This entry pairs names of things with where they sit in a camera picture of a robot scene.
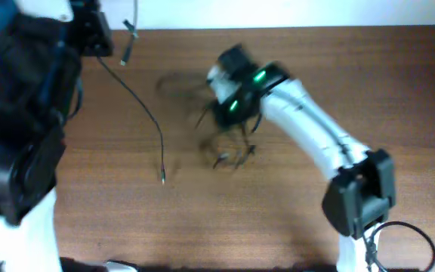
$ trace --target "wooden table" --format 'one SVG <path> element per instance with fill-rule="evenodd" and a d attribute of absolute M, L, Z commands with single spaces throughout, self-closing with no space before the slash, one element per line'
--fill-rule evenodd
<path fill-rule="evenodd" d="M 199 149 L 211 117 L 194 130 L 205 99 L 174 96 L 201 84 L 237 42 L 262 63 L 280 60 L 343 128 L 393 155 L 390 219 L 435 241 L 435 26 L 142 31 L 126 67 L 119 58 L 128 35 L 113 38 L 106 62 L 159 120 L 168 180 L 163 187 L 154 124 L 95 59 L 85 60 L 85 100 L 66 127 L 58 168 L 61 255 L 172 267 L 335 263 L 338 235 L 321 210 L 327 182 L 312 160 L 264 122 L 251 138 L 256 156 L 237 171 L 213 171 Z M 162 79 L 168 91 L 156 91 Z M 397 227 L 382 233 L 379 258 L 424 268 L 430 250 Z"/>

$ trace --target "green light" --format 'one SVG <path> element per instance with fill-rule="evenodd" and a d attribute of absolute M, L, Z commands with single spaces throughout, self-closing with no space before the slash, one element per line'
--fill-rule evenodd
<path fill-rule="evenodd" d="M 266 75 L 266 71 L 261 71 L 260 73 L 258 73 L 254 78 L 253 78 L 253 80 L 255 81 L 255 82 L 259 82 L 259 81 L 261 81 L 262 79 L 263 79 L 263 77 Z"/>
<path fill-rule="evenodd" d="M 238 101 L 235 100 L 230 107 L 230 111 L 234 111 L 238 107 Z"/>

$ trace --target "blurry black object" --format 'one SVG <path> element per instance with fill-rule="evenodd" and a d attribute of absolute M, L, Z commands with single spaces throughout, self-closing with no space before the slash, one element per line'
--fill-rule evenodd
<path fill-rule="evenodd" d="M 0 32 L 0 215 L 12 225 L 56 184 L 81 56 L 112 54 L 98 1 L 83 2 L 70 23 L 18 14 Z"/>

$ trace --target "wood grain surface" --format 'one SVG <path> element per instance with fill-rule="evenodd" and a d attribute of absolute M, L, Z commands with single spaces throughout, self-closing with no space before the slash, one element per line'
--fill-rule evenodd
<path fill-rule="evenodd" d="M 327 181 L 282 131 L 264 122 L 251 138 L 257 155 L 237 171 L 211 170 L 199 149 L 214 129 L 210 116 L 194 129 L 211 97 L 199 86 L 238 42 L 262 63 L 281 61 L 343 128 L 392 154 L 390 219 L 435 241 L 435 26 L 142 31 L 126 67 L 119 58 L 128 35 L 113 38 L 115 57 L 106 62 L 159 120 L 168 180 L 163 187 L 154 124 L 95 59 L 85 59 L 85 100 L 66 127 L 58 167 L 62 256 L 172 267 L 335 263 L 338 235 L 321 210 Z M 237 148 L 226 139 L 219 147 Z M 379 258 L 388 267 L 424 268 L 430 250 L 419 235 L 391 228 Z"/>

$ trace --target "white wall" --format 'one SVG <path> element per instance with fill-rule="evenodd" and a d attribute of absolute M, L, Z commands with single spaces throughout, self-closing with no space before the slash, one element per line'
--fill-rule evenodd
<path fill-rule="evenodd" d="M 435 24 L 435 0 L 138 0 L 141 29 Z M 113 29 L 133 0 L 101 0 Z"/>

